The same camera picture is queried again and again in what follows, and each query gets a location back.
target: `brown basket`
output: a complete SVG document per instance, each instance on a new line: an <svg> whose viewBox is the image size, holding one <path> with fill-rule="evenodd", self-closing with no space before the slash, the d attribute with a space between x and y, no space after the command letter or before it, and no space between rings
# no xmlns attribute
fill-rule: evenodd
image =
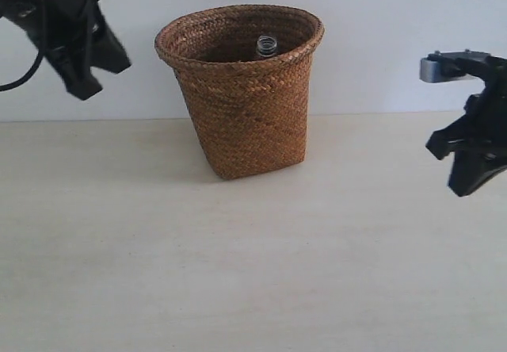
<svg viewBox="0 0 507 352"><path fill-rule="evenodd" d="M280 55L251 61L266 33L278 39ZM192 13L157 35L158 56L174 69L200 145L221 178L305 159L312 56L323 35L311 13L266 5Z"/></svg>

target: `black cable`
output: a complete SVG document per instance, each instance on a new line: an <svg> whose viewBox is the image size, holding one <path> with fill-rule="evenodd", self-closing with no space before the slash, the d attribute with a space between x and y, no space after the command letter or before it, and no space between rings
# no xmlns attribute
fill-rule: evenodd
<svg viewBox="0 0 507 352"><path fill-rule="evenodd" d="M0 92L6 92L7 90L12 90L20 87L21 85L25 84L30 80L34 74L39 69L40 65L42 64L42 61L44 60L44 55L46 54L46 48L48 46L48 13L46 9L46 3L45 0L40 0L40 9L41 9L41 26L42 26L42 37L40 41L40 47L39 47L39 53L37 54L37 57L35 61L33 62L33 65L30 67L30 69L26 72L26 74L18 79L15 82L11 82L10 84L0 85Z"/></svg>

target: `white tabletop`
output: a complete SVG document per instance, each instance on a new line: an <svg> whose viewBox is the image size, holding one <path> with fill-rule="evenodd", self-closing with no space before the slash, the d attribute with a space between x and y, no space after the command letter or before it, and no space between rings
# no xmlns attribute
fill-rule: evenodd
<svg viewBox="0 0 507 352"><path fill-rule="evenodd" d="M507 175L425 149L460 115L312 117L234 182L189 121L0 125L0 350L503 352Z"/></svg>

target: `basket rim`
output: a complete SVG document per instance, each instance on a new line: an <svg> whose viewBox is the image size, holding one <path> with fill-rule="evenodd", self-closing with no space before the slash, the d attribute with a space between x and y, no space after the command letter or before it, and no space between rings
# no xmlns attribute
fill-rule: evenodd
<svg viewBox="0 0 507 352"><path fill-rule="evenodd" d="M299 47L292 49L289 52L285 52L281 55L272 57L267 60L252 60L252 61L233 61L233 62L208 62L198 59L186 58L180 55L175 55L173 53L169 53L164 49L163 39L168 33L175 31L178 26L183 25L189 19L205 19L209 18L211 14L218 13L227 13L231 10L240 10L240 11L249 11L249 10L276 10L276 11L286 11L288 13L293 13L300 17L305 17L310 19L315 24L315 29L312 37L307 40L305 43L301 44ZM261 67L263 71L271 70L273 67L280 67L281 65L287 63L295 63L303 57L310 55L315 51L315 49L322 42L322 38L324 37L325 28L321 19L316 15L306 11L304 9L300 9L297 7L290 6L281 6L281 5L259 5L259 4L242 4L242 5L230 5L230 6L220 6L211 9L205 9L201 11L196 11L193 13L188 13L186 15L180 16L173 21L171 21L168 25L164 26L155 37L154 46L155 50L158 54L158 57L166 62L170 67L175 69L186 69L192 71L213 71L213 70L221 70L221 71L252 71L254 67Z"/></svg>

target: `wicker basket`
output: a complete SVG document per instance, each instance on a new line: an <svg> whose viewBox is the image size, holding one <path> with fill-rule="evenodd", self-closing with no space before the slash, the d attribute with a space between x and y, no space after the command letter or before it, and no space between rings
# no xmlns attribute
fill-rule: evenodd
<svg viewBox="0 0 507 352"><path fill-rule="evenodd" d="M280 55L251 61L266 33L278 39ZM192 13L157 35L158 56L173 68L200 145L221 178L305 159L312 57L323 35L311 13L266 5Z"/></svg>

